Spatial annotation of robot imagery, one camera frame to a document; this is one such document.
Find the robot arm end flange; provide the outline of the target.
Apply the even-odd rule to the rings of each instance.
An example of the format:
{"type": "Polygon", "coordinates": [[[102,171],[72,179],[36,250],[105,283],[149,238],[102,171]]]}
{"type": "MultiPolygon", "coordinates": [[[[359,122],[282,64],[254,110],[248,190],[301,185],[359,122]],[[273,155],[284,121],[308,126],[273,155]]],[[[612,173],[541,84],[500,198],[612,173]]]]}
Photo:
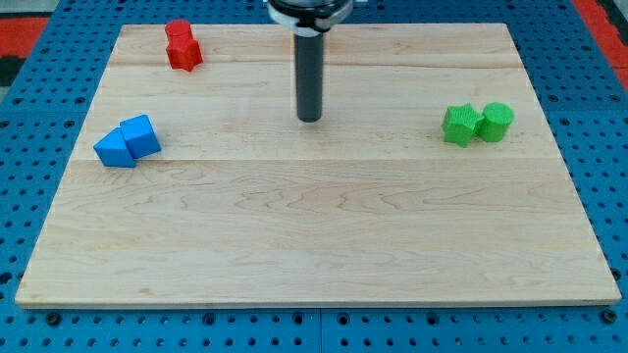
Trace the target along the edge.
{"type": "Polygon", "coordinates": [[[270,18],[301,37],[328,32],[353,11],[353,0],[268,0],[270,18]]]}

